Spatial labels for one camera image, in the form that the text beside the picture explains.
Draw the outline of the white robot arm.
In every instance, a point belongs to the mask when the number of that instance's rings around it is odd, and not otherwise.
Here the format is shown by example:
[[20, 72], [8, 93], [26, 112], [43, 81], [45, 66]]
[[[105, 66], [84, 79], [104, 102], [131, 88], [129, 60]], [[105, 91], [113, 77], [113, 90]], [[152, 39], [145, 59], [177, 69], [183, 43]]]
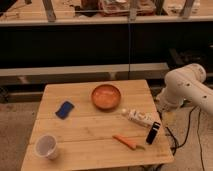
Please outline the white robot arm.
[[172, 111], [187, 99], [213, 115], [213, 89], [203, 84], [205, 79], [206, 71], [197, 63], [169, 71], [164, 77], [165, 87], [157, 95], [157, 109]]

